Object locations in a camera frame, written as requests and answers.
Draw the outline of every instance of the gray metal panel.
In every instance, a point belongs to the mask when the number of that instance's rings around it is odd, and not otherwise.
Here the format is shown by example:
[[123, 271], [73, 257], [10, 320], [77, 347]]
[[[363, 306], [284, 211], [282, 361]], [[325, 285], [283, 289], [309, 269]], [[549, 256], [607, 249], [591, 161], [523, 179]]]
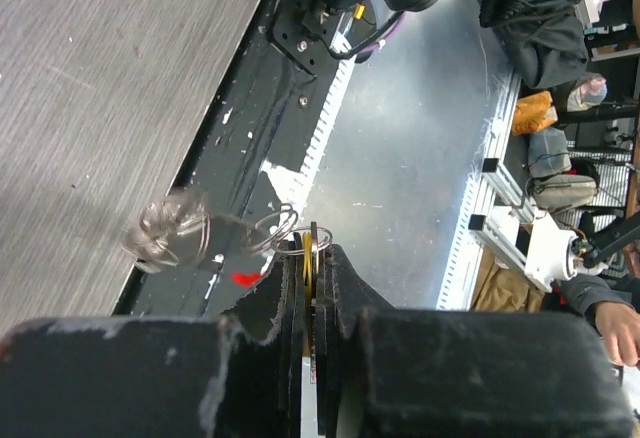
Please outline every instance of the gray metal panel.
[[440, 0], [356, 67], [304, 210], [395, 306], [436, 307], [468, 178], [509, 94], [513, 68], [478, 14], [478, 0]]
[[259, 0], [0, 0], [0, 332], [109, 313]]

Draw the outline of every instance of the white mechanical part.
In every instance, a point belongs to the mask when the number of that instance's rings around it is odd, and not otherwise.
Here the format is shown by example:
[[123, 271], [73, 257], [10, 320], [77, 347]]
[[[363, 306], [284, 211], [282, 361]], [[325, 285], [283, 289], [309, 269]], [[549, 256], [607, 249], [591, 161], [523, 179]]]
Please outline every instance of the white mechanical part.
[[573, 231], [562, 230], [551, 215], [536, 210], [525, 275], [540, 290], [550, 293], [554, 281], [568, 281], [578, 274], [578, 257], [571, 251], [578, 239]]

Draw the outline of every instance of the dark sleeve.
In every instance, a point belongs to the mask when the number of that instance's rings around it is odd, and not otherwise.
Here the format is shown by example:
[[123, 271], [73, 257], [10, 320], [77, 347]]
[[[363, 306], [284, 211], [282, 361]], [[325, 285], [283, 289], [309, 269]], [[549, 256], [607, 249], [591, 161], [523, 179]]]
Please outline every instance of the dark sleeve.
[[631, 293], [612, 290], [606, 281], [597, 276], [578, 275], [569, 281], [558, 283], [567, 305], [590, 318], [591, 307], [596, 303], [612, 302], [631, 306]]

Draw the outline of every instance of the wire coil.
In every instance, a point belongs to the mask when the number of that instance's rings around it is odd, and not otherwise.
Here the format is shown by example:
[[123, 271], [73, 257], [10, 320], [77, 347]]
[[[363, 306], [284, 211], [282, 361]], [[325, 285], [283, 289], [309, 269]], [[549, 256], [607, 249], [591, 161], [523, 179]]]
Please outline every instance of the wire coil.
[[[127, 231], [123, 245], [137, 258], [136, 266], [147, 273], [195, 266], [206, 256], [211, 233], [216, 233], [216, 226], [222, 223], [244, 230], [239, 247], [247, 255], [304, 254], [304, 249], [292, 250], [283, 246], [292, 233], [303, 234], [311, 230], [310, 227], [297, 227], [299, 214], [291, 204], [282, 204], [279, 211], [254, 224], [235, 216], [211, 212], [206, 203], [206, 194], [195, 188], [182, 188], [172, 190], [166, 197], [147, 206]], [[276, 224], [269, 228], [271, 222]], [[317, 249], [322, 251], [331, 246], [333, 235], [326, 228], [317, 227], [317, 231], [321, 237]]]

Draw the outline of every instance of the purple cable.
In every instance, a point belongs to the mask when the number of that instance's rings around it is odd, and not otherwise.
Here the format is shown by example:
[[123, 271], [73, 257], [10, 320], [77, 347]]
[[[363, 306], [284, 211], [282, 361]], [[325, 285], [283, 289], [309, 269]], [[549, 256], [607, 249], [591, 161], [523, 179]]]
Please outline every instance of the purple cable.
[[376, 41], [374, 43], [371, 43], [370, 45], [368, 45], [365, 48], [363, 48], [363, 50], [360, 53], [358, 53], [358, 56], [363, 55], [365, 53], [371, 53], [373, 51], [379, 50], [380, 49], [380, 41], [382, 41], [382, 40], [387, 41], [387, 40], [393, 38], [393, 36], [396, 33], [398, 33], [398, 30], [400, 29], [400, 26], [402, 25], [402, 23], [404, 23], [404, 20], [406, 19], [406, 17], [407, 17], [407, 14], [406, 13], [402, 13], [400, 15], [400, 18], [398, 18], [398, 20], [393, 24], [393, 26], [387, 32], [386, 35], [384, 35], [378, 41]]

